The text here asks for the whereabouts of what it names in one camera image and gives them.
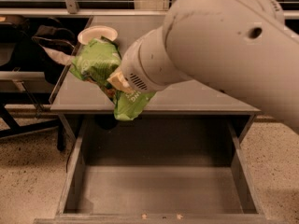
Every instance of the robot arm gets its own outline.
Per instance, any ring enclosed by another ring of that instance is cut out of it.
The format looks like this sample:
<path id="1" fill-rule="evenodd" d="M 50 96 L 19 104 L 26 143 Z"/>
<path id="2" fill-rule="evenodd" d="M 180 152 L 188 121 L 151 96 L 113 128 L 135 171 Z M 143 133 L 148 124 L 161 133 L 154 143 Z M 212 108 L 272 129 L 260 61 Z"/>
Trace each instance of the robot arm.
<path id="1" fill-rule="evenodd" d="M 196 79 L 299 132 L 299 44 L 275 0 L 177 0 L 120 70 L 134 90 Z"/>

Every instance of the white plate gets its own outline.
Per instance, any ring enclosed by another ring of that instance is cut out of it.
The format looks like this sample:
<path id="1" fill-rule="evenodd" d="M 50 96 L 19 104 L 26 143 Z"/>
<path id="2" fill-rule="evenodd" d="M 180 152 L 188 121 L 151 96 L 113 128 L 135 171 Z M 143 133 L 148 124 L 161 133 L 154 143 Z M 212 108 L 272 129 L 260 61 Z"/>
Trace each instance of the white plate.
<path id="1" fill-rule="evenodd" d="M 114 41 L 118 37 L 118 32 L 107 26 L 91 26 L 78 34 L 78 41 L 83 45 L 87 45 L 90 40 L 101 36 Z"/>

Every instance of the speckled floor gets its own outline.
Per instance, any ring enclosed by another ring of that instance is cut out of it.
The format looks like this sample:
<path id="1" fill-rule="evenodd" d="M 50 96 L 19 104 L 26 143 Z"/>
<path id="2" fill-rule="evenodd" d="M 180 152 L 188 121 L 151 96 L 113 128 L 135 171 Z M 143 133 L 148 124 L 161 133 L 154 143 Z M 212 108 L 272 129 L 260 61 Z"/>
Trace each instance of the speckled floor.
<path id="1" fill-rule="evenodd" d="M 34 119 L 18 119 L 32 122 Z M 57 130 L 0 139 L 0 223 L 55 216 L 71 144 L 56 149 Z M 299 223 L 299 136 L 257 119 L 242 143 L 265 215 Z"/>

